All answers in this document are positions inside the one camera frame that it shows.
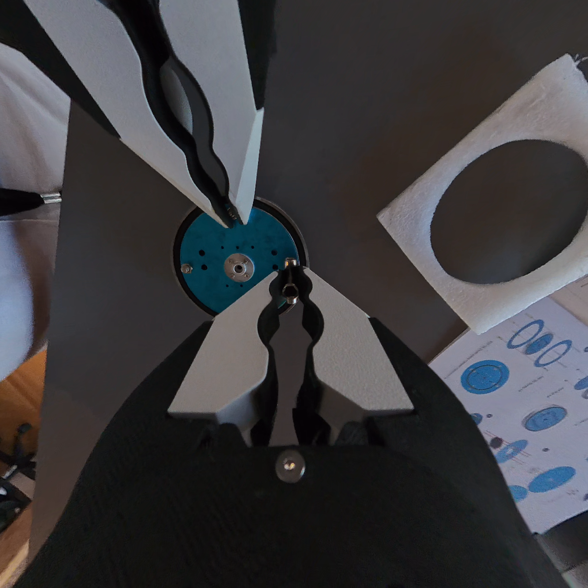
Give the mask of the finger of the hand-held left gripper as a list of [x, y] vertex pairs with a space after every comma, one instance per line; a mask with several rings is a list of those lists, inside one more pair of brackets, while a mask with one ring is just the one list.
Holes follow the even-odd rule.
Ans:
[[161, 1], [174, 53], [212, 114], [212, 148], [243, 224], [254, 204], [264, 109], [256, 109], [238, 1]]
[[231, 228], [228, 179], [212, 114], [178, 59], [158, 1], [26, 1], [120, 140]]

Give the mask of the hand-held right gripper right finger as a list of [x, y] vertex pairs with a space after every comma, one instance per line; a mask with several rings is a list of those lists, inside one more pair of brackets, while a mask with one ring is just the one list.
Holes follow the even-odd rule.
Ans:
[[312, 270], [310, 301], [323, 318], [312, 350], [321, 385], [319, 413], [409, 413], [413, 404], [369, 316]]

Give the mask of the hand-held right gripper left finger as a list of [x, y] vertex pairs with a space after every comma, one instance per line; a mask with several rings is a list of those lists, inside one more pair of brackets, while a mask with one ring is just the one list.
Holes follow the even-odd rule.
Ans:
[[277, 332], [274, 271], [213, 320], [168, 414], [231, 423], [252, 435], [272, 433], [277, 374], [270, 342]]

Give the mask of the metal cross socket wrench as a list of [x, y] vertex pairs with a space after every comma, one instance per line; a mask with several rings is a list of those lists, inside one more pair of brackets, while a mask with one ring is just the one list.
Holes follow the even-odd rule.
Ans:
[[281, 295], [288, 306], [294, 306], [298, 303], [299, 288], [295, 281], [298, 271], [298, 260], [293, 257], [287, 257], [284, 261], [283, 284], [281, 286]]

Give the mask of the blue disc with black rim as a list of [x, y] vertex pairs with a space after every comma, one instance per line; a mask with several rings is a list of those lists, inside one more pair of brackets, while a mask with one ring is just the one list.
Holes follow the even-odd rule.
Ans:
[[[176, 276], [187, 296], [216, 316], [293, 257], [309, 266], [305, 240], [276, 204], [256, 198], [247, 224], [225, 228], [200, 209], [184, 219], [173, 245]], [[190, 263], [192, 273], [180, 271]]]

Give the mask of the person's white t-shirt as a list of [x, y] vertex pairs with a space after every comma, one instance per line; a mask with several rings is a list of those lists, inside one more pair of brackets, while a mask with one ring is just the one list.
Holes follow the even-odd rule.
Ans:
[[70, 99], [1, 44], [1, 378], [47, 339]]

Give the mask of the white foam sheet with hole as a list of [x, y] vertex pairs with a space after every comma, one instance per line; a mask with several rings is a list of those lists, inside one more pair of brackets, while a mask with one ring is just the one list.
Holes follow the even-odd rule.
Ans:
[[378, 214], [388, 234], [467, 326], [482, 334], [587, 274], [587, 220], [560, 254], [525, 276], [480, 285], [449, 275], [430, 225], [446, 189], [467, 165], [506, 143], [564, 145], [587, 163], [587, 81], [569, 54], [545, 66]]

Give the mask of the instruction sheet with blue drawings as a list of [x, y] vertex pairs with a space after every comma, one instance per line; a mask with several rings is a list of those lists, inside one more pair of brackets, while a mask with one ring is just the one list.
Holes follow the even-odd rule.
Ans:
[[587, 326], [544, 298], [430, 367], [472, 416], [530, 530], [587, 510]]

